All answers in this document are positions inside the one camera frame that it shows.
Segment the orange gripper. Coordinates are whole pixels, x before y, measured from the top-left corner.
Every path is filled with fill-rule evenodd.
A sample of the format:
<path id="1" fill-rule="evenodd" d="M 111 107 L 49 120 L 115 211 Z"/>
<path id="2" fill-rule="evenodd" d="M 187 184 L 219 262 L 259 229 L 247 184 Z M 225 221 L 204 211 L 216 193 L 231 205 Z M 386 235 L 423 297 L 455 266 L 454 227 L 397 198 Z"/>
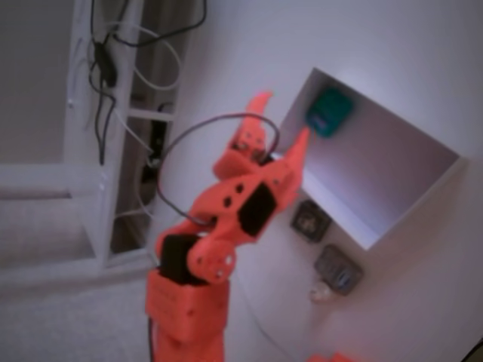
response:
<path id="1" fill-rule="evenodd" d="M 283 158 L 260 167 L 266 151 L 263 121 L 244 116 L 213 166 L 217 184 L 196 198 L 191 214 L 213 222 L 210 236 L 235 245 L 256 240 L 294 200 L 303 175 L 310 129 L 304 127 Z"/>

